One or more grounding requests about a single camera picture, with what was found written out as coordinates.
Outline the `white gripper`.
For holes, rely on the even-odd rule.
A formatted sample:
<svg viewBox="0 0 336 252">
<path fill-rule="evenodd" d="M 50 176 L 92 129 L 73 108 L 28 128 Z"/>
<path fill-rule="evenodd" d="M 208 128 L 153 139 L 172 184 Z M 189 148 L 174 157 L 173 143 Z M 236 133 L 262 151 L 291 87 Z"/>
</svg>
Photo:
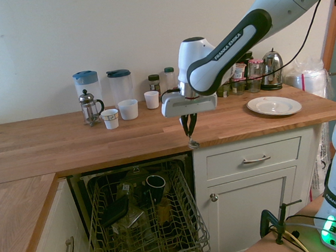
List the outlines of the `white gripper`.
<svg viewBox="0 0 336 252">
<path fill-rule="evenodd" d="M 181 117 L 180 122 L 185 135 L 191 136 L 197 123 L 197 113 L 214 110 L 217 101 L 216 93 L 209 96 L 199 96 L 197 99 L 187 99 L 180 92 L 165 93 L 161 97 L 161 112 L 165 117 Z"/>
</svg>

